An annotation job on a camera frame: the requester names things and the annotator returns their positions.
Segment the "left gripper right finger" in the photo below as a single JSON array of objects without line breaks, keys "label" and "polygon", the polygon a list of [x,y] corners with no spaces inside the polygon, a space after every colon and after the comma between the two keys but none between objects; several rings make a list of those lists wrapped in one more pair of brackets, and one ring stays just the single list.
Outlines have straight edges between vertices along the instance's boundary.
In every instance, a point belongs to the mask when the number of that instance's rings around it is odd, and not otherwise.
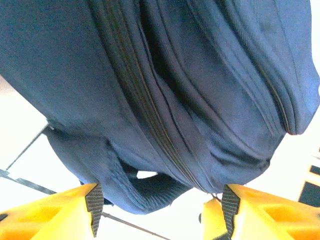
[{"label": "left gripper right finger", "polygon": [[238,184],[203,205],[203,240],[320,240],[320,207]]}]

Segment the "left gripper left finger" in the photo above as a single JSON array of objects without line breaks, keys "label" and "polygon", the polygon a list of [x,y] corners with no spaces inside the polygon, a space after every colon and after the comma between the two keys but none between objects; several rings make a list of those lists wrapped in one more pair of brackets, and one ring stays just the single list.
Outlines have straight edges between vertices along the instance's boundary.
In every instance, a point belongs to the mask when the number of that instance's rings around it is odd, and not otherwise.
[{"label": "left gripper left finger", "polygon": [[94,240],[104,206],[98,183],[0,212],[0,240]]}]

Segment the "navy blue backpack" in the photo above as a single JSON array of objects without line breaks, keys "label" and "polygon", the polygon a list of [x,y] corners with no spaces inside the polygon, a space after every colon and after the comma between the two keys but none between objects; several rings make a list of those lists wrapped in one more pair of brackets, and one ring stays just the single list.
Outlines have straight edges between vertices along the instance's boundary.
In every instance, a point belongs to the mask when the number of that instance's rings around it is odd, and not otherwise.
[{"label": "navy blue backpack", "polygon": [[262,175],[320,105],[310,0],[0,0],[0,75],[132,214]]}]

